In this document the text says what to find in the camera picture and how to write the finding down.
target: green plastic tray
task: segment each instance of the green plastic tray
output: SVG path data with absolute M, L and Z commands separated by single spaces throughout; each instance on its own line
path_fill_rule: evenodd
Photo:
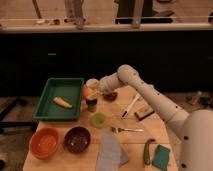
M 39 100 L 34 118 L 37 120 L 78 120 L 80 115 L 83 78 L 49 78 Z M 53 99 L 60 96 L 72 104 L 71 109 L 57 105 Z

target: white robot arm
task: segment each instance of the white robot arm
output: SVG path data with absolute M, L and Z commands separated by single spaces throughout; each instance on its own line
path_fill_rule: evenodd
M 103 77 L 99 89 L 108 94 L 125 85 L 135 88 L 182 140 L 179 170 L 213 171 L 213 111 L 198 110 L 189 114 L 145 83 L 129 65 L 122 65 L 116 73 Z

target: table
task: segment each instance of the table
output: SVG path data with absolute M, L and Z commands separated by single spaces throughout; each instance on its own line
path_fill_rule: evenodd
M 94 113 L 87 110 L 85 101 L 81 103 L 81 114 L 78 121 L 73 122 L 43 122 L 40 121 L 38 129 L 51 126 L 58 129 L 60 133 L 61 144 L 57 151 L 47 160 L 38 160 L 28 152 L 24 164 L 24 171 L 95 171 L 96 161 L 99 152 L 99 145 L 102 135 L 110 131 L 110 126 L 122 128 L 143 128 L 144 132 L 121 132 L 116 134 L 118 141 L 129 156 L 129 162 L 122 165 L 119 171 L 159 171 L 154 166 L 145 166 L 143 164 L 144 144 L 149 138 L 155 138 L 156 143 L 150 145 L 150 156 L 153 159 L 154 151 L 157 144 L 168 147 L 170 152 L 170 160 L 168 171 L 177 171 L 177 165 L 174 159 L 173 151 L 170 145 L 168 134 L 164 123 L 155 113 L 146 118 L 142 122 L 137 121 L 134 112 L 148 105 L 144 99 L 137 101 L 129 112 L 128 117 L 121 118 L 121 113 L 125 107 L 132 101 L 136 91 L 129 87 L 123 87 L 116 90 L 118 97 L 114 102 L 107 102 L 102 97 L 98 98 L 98 106 L 96 112 L 105 114 L 106 120 L 104 128 L 94 128 L 90 124 L 90 118 Z M 91 144 L 88 149 L 81 154 L 72 154 L 63 148 L 63 138 L 66 132 L 75 127 L 86 127 L 91 133 Z

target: green tray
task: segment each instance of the green tray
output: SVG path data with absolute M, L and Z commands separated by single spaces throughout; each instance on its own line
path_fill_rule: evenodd
M 37 120 L 78 120 L 80 115 L 83 78 L 49 78 L 39 100 L 34 118 Z M 72 104 L 71 109 L 57 105 L 53 99 L 60 96 Z

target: dark cabinet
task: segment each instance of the dark cabinet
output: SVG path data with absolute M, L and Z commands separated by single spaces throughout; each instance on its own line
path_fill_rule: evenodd
M 122 64 L 163 91 L 212 90 L 213 31 L 0 34 L 0 96 L 40 95 L 49 77 L 101 78 Z

